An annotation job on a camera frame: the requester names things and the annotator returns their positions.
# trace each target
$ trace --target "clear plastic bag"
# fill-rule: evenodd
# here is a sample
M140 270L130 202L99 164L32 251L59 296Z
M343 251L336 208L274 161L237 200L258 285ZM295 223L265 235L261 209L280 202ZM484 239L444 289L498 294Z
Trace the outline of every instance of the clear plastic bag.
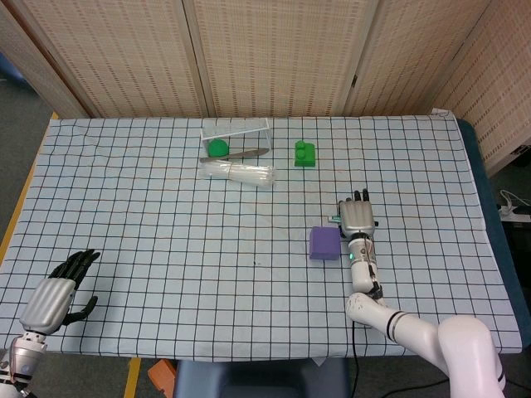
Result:
M272 166L251 166L215 160L203 163L202 170L209 177L227 178L259 187L270 187L275 181L275 169Z

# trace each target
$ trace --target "robot finger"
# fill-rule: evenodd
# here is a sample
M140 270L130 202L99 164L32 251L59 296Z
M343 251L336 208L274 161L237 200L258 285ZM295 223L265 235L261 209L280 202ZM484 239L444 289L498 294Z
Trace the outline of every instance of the robot finger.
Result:
M94 252L94 250L87 250L87 255L84 256L82 261L80 262L80 266L76 268L76 271L69 276L70 279L73 279L76 282L76 286L74 287L75 290L79 288L81 281L86 275L86 272L88 271L89 267L92 265L92 263L100 257L100 252Z
M82 254L82 251L78 251L77 253L74 253L68 257L68 260L54 268L48 278L65 278L66 272L68 272L70 269L72 262L76 261L76 259Z
M66 271L63 278L75 279L75 276L82 272L84 268L88 268L90 266L92 262L90 259L93 255L94 249L88 249L81 252L81 255L77 256L74 261L72 261L70 268Z
M88 317L98 302L98 296L92 296L86 306L78 313L68 313L63 319L63 325L68 326L73 322L81 321Z

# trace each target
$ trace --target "white robotic arm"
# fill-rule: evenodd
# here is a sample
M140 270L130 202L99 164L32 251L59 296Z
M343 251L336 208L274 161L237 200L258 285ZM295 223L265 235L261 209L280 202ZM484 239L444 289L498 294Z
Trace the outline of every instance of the white robotic arm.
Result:
M354 294L347 315L368 325L437 366L450 379L452 398L503 397L505 376L489 329L477 318L456 315L438 327L385 306L378 280L373 233L375 222L367 190L339 203L343 236L349 239Z

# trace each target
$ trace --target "white grid cloth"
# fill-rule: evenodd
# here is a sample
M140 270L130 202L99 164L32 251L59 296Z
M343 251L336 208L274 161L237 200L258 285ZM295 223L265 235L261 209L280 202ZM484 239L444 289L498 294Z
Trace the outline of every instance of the white grid cloth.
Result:
M345 299L347 242L337 261L310 260L312 226L368 188L386 303L438 323L481 319L502 352L521 340L452 114L271 119L273 188L209 180L201 119L51 120L0 274L0 338L38 282L94 248L72 310L99 297L86 322L49 349L100 355L239 361L352 356ZM295 142L316 167L294 166ZM258 138L231 139L255 148ZM357 324L358 355L402 355Z

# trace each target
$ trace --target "orange object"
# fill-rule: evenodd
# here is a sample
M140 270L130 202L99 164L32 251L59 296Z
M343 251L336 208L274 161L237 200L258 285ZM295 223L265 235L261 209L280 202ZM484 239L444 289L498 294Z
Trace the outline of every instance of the orange object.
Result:
M173 398L177 370L168 359L161 359L148 370L148 376L155 388L166 398Z

